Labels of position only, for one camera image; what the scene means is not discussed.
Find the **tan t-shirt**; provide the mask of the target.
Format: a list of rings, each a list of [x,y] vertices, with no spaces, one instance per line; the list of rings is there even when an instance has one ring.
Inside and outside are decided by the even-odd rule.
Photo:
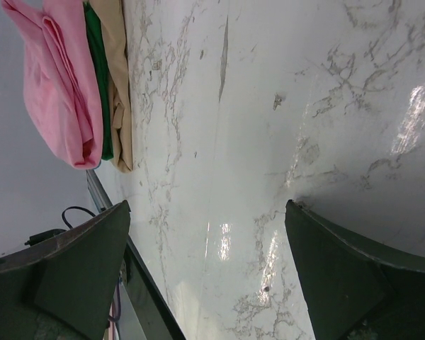
[[[130,105],[127,38],[120,0],[90,1],[101,24],[108,65],[108,100],[113,166],[123,173],[134,169],[132,109]]]

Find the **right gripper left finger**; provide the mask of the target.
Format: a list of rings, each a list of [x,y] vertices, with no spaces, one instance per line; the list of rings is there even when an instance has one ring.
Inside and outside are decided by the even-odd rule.
[[[0,339],[102,339],[130,228],[127,201],[0,258]]]

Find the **pink t-shirt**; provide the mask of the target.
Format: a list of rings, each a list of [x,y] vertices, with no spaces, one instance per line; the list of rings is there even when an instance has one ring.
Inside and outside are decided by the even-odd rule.
[[[2,1],[24,41],[23,97],[51,152],[75,169],[98,166],[101,98],[81,1]]]

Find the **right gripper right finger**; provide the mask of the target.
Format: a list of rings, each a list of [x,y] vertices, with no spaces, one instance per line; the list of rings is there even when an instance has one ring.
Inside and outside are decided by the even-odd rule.
[[[286,204],[285,228],[316,339],[425,339],[425,258]]]

